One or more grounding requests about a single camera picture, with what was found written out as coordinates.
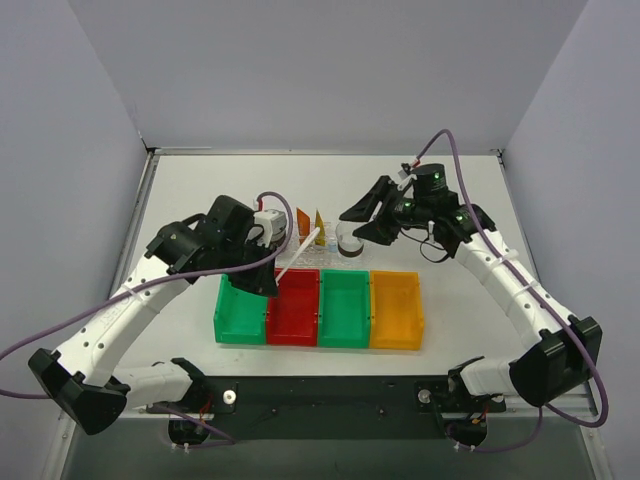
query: white table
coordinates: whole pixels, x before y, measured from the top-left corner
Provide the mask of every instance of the white table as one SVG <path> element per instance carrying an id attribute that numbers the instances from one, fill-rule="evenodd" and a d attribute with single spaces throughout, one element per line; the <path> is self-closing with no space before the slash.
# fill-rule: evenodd
<path id="1" fill-rule="evenodd" d="M 392 178 L 399 156 L 193 155 L 160 156 L 151 185 L 133 261 L 163 225 L 207 212 L 220 194 L 247 205 L 265 190 L 285 196 L 292 208 L 325 221 L 360 199 L 380 175 Z M 450 157 L 431 157 L 458 184 Z M 531 262 L 496 157 L 462 158 L 469 194 L 493 218 L 527 267 Z M 268 206 L 280 207 L 273 200 Z M 422 232 L 415 232 L 422 237 Z M 183 356 L 209 375 L 375 375 L 444 374 L 478 355 L 511 356 L 524 350 L 511 323 L 477 280 L 454 260 L 432 265 L 418 244 L 400 237 L 390 247 L 368 244 L 366 269 L 418 271 L 425 332 L 418 352 L 220 345 L 214 340 L 213 311 L 219 278 L 199 279 L 175 299 L 134 343 L 123 366 L 148 365 Z M 439 252 L 429 252 L 436 258 Z"/>

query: plastic bin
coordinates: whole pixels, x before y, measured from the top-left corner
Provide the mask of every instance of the plastic bin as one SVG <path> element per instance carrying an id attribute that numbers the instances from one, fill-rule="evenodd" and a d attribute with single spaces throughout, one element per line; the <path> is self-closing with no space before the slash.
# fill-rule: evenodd
<path id="1" fill-rule="evenodd" d="M 264 345 L 267 297 L 238 290 L 223 275 L 213 317 L 216 342 Z"/>
<path id="2" fill-rule="evenodd" d="M 323 270 L 318 346 L 367 348 L 371 330 L 369 272 Z"/>
<path id="3" fill-rule="evenodd" d="M 369 282 L 369 347 L 419 350 L 424 332 L 424 315 L 418 274 L 372 271 Z"/>
<path id="4" fill-rule="evenodd" d="M 315 347 L 318 343 L 320 271 L 291 269 L 280 279 L 278 298 L 267 308 L 267 343 Z"/>

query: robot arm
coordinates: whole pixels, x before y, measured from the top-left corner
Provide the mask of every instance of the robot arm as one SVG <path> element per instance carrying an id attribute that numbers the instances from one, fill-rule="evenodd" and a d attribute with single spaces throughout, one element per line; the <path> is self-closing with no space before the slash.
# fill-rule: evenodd
<path id="1" fill-rule="evenodd" d="M 197 275 L 180 278 L 181 273 L 264 259 L 284 240 L 285 226 L 282 212 L 253 212 L 220 196 L 207 215 L 162 227 L 115 293 L 130 295 L 98 312 L 53 352 L 36 351 L 29 367 L 45 392 L 89 435 L 107 428 L 125 408 L 159 401 L 204 404 L 205 377 L 184 359 L 141 368 L 120 368 L 118 363 L 155 316 L 197 280 Z M 275 296 L 274 263 L 230 274 L 229 280 L 245 291 Z M 178 277 L 154 284 L 166 274 Z"/>
<path id="2" fill-rule="evenodd" d="M 399 185 L 388 176 L 374 187 L 341 220 L 368 222 L 354 235 L 381 245 L 391 245 L 401 229 L 429 231 L 451 258 L 469 270 L 487 289 L 513 323 L 527 352 L 518 359 L 476 358 L 449 371 L 453 390 L 462 396 L 486 397 L 517 394 L 540 407 L 591 377 L 575 344 L 551 314 L 530 295 L 535 290 L 560 314 L 576 333 L 592 359 L 598 356 L 602 331 L 588 317 L 578 320 L 560 305 L 518 261 L 518 252 L 508 248 L 494 222 L 473 205 L 484 233 L 498 248 L 497 257 L 479 234 L 466 205 L 448 189 L 444 166 L 403 165 L 405 181 Z M 413 198 L 406 197 L 413 187 Z M 504 265 L 508 259 L 525 277 L 522 284 Z"/>

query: yellow object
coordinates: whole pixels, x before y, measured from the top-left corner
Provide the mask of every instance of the yellow object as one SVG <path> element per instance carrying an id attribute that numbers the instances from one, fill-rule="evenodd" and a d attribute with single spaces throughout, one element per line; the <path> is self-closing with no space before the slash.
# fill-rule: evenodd
<path id="1" fill-rule="evenodd" d="M 370 273 L 371 336 L 369 348 L 420 350 L 424 314 L 420 278 L 415 272 Z"/>
<path id="2" fill-rule="evenodd" d="M 311 233 L 311 219 L 309 215 L 299 208 L 296 208 L 296 214 L 298 217 L 298 236 L 300 237 L 300 245 L 302 245 L 309 236 L 309 233 Z"/>
<path id="3" fill-rule="evenodd" d="M 320 212 L 318 212 L 318 210 L 316 210 L 316 228 L 320 228 L 320 233 L 315 239 L 315 244 L 324 247 L 327 244 L 324 236 L 324 222 L 322 221 L 322 217 L 320 217 Z"/>

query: metal frame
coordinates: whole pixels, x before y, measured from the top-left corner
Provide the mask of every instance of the metal frame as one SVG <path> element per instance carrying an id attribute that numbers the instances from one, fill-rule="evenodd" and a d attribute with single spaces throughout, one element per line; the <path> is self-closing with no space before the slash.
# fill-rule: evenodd
<path id="1" fill-rule="evenodd" d="M 176 155 L 221 155 L 221 154 L 265 155 L 265 156 L 276 155 L 276 154 L 278 155 L 303 155 L 303 154 L 304 155 L 336 155 L 336 154 L 345 155 L 345 152 L 331 152 L 331 151 L 318 152 L 318 151 L 302 151 L 302 150 L 296 150 L 296 151 L 277 150 L 277 151 L 269 151 L 269 152 L 265 152 L 265 151 L 232 151 L 231 152 L 231 151 L 216 151 L 214 149 L 209 149 L 209 148 L 156 149 L 154 152 L 150 152 L 149 155 L 147 156 L 147 165 L 145 167 L 143 176 L 141 178 L 138 195 L 136 197 L 134 212 L 132 215 L 131 223 L 129 225 L 129 229 L 127 231 L 125 244 L 123 245 L 121 255 L 118 261 L 117 271 L 114 276 L 111 292 L 115 291 L 120 286 L 120 284 L 125 278 L 125 275 L 127 274 L 127 269 L 130 266 L 131 255 L 133 254 L 132 247 L 137 240 L 137 236 L 142 223 L 142 218 L 144 216 L 147 200 L 149 198 L 149 193 L 153 185 L 153 178 L 155 176 L 155 172 L 158 167 L 160 157 L 176 156 Z M 501 166 L 502 166 L 502 171 L 504 175 L 504 165 L 501 165 Z M 509 189 L 509 183 L 506 177 L 505 177 L 505 183 L 507 185 L 507 189 Z M 529 250 L 529 245 L 526 240 L 526 235 L 520 223 L 517 212 L 516 212 L 516 218 L 518 220 L 520 230 L 522 231 L 523 237 L 525 239 L 525 244 L 527 245 L 527 249 Z M 528 253 L 533 261 L 531 252 L 528 251 Z M 245 380 L 248 380 L 252 377 L 243 377 L 243 378 Z M 320 377 L 320 378 L 330 379 L 332 377 Z M 388 382 L 389 378 L 394 378 L 394 377 L 392 376 L 392 377 L 388 377 L 388 378 L 385 377 L 385 378 L 386 378 L 385 381 Z M 399 379 L 399 378 L 409 378 L 409 377 L 395 376 L 395 378 Z M 417 395 L 414 395 L 412 401 L 417 402 Z M 506 412 L 503 413 L 503 415 L 505 416 L 532 417 L 537 415 L 537 409 L 526 404 L 520 398 L 507 397 L 505 398 L 505 403 L 507 407 Z M 590 395 L 589 389 L 586 389 L 585 393 L 572 392 L 572 393 L 563 395 L 561 398 L 557 399 L 554 402 L 554 404 L 557 407 L 564 409 L 568 413 L 583 416 L 583 417 L 590 417 L 591 415 L 593 415 L 593 412 L 594 412 L 593 398 Z M 430 407 L 423 406 L 422 407 L 423 413 L 424 413 L 424 408 L 430 408 Z M 373 410 L 373 412 L 376 418 L 380 415 L 383 415 L 383 414 L 380 414 L 380 408 L 378 408 L 377 411 Z M 157 418 L 157 415 L 153 415 L 153 416 L 140 415 L 141 413 L 145 413 L 144 410 L 125 412 L 123 413 L 121 418 L 123 419 L 134 418 L 134 416 L 135 418 L 140 418 L 141 416 L 148 417 L 148 418 Z M 443 413 L 444 418 L 452 418 L 455 416 L 457 416 L 457 414 L 448 414 L 446 412 Z M 224 416 L 221 416 L 221 415 L 217 417 L 218 420 L 223 418 Z M 55 437 L 52 442 L 51 448 L 49 450 L 45 468 L 43 470 L 43 474 L 42 474 L 43 479 L 47 479 L 47 480 L 59 479 L 60 476 L 62 475 L 64 466 L 66 463 L 66 458 L 69 452 L 71 439 L 73 438 L 73 435 L 75 432 L 75 426 L 76 426 L 75 423 L 66 414 L 61 412 L 60 417 L 58 418 L 58 426 L 56 429 Z M 584 438 L 585 448 L 591 460 L 591 465 L 596 478 L 598 480 L 600 479 L 607 480 L 607 479 L 613 478 L 606 454 L 604 452 L 604 446 L 602 445 L 599 432 L 597 430 L 585 429 L 585 428 L 582 428 L 581 432 Z M 419 437 L 419 438 L 439 438 L 440 436 L 441 435 L 438 435 L 437 437 L 426 436 L 426 437 Z"/>

